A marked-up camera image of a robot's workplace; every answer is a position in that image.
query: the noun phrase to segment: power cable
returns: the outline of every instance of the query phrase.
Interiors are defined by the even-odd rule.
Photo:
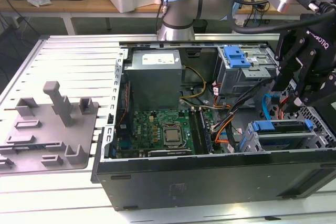
[[[11,2],[9,1],[9,0],[6,0],[7,2],[8,2],[8,4],[11,6],[11,8],[28,24],[28,26],[30,26],[31,27],[31,29],[38,35],[38,36],[40,36],[40,33],[37,31],[37,30],[35,30],[35,28],[25,19],[25,17],[24,16],[22,16],[16,9],[15,9],[15,7],[11,4]]]

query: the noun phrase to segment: yellow wire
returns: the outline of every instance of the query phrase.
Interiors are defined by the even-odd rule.
[[[197,72],[195,69],[193,69],[192,67],[189,67],[189,66],[185,66],[185,68],[189,68],[191,70],[193,70],[203,81],[203,89],[201,90],[200,93],[198,94],[193,94],[193,95],[185,95],[185,96],[182,96],[180,98],[194,98],[194,97],[198,97],[200,95],[202,95],[204,92],[205,92],[205,89],[206,89],[206,81],[204,80],[204,78],[201,76],[201,74],[199,72]]]

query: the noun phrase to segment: metal slotted table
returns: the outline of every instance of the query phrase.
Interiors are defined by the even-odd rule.
[[[197,40],[265,41],[278,35],[199,35]],[[96,152],[98,134],[111,113],[115,82],[120,76],[123,49],[120,41],[155,41],[152,35],[51,36],[32,49],[5,91],[0,95],[0,142],[17,115],[21,97],[50,103],[42,92],[45,81],[57,80],[60,93],[78,102],[92,97],[99,102],[91,155]],[[100,184],[90,181],[93,157],[87,168],[52,173],[0,177],[1,223],[336,223],[336,180],[307,199],[248,202],[215,206],[151,209],[115,212]]]

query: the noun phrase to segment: metal frame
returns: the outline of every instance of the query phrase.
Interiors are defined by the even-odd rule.
[[[12,11],[1,11],[5,17],[16,17],[17,13]],[[155,18],[156,13],[99,13],[99,12],[20,12],[24,17],[57,17],[62,18],[67,29],[68,35],[76,35],[76,29],[73,25],[72,18],[105,18],[107,22],[107,29],[111,29],[109,18]],[[236,14],[234,18],[237,20],[238,24],[243,24],[244,21],[249,17],[249,14]],[[298,15],[272,15],[265,14],[263,19],[274,19],[274,20],[299,20],[300,14]]]

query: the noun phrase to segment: blue tab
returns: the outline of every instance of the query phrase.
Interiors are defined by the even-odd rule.
[[[244,136],[244,139],[241,141],[240,145],[239,145],[239,150],[241,151],[245,142],[246,142],[247,138]]]
[[[306,123],[306,126],[308,127],[309,130],[312,131],[314,129],[314,125],[309,119],[305,119],[304,122]]]
[[[252,124],[255,131],[274,131],[275,128],[271,121],[255,121]]]
[[[231,68],[249,68],[251,63],[245,58],[245,54],[237,46],[224,47],[224,54]]]

